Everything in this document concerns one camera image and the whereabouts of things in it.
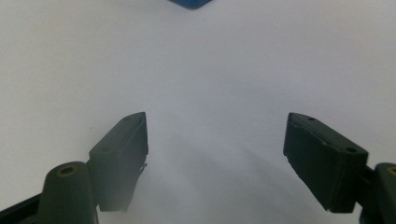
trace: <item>blue block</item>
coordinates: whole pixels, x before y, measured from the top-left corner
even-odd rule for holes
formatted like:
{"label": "blue block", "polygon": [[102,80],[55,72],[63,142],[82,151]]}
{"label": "blue block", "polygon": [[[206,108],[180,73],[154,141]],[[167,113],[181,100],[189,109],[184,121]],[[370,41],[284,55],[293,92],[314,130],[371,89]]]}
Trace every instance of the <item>blue block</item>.
{"label": "blue block", "polygon": [[196,9],[210,2],[211,0],[170,0],[170,1],[189,9]]}

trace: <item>blue object corner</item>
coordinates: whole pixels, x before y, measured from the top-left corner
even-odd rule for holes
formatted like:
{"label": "blue object corner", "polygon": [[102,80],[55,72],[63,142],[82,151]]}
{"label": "blue object corner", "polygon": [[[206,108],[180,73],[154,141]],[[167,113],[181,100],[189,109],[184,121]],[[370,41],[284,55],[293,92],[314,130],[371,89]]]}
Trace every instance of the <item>blue object corner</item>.
{"label": "blue object corner", "polygon": [[211,0],[170,0],[178,5],[186,7],[188,9],[196,9],[210,2]]}

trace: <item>white surface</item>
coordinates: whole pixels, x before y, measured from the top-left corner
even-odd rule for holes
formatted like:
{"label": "white surface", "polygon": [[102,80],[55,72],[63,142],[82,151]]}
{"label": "white surface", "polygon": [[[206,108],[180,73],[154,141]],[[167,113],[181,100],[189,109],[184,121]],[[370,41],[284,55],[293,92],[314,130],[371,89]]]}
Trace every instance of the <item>white surface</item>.
{"label": "white surface", "polygon": [[148,168],[102,224],[358,223],[282,155],[304,113],[396,161],[393,0],[0,2],[0,209],[146,111]]}

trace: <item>blue object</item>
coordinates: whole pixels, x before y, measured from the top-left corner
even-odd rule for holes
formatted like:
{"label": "blue object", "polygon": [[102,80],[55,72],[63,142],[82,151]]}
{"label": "blue object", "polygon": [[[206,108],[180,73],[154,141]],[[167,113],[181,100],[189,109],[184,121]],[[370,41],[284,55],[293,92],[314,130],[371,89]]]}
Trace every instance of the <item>blue object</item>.
{"label": "blue object", "polygon": [[186,7],[188,9],[196,9],[210,2],[211,0],[170,0],[178,5]]}

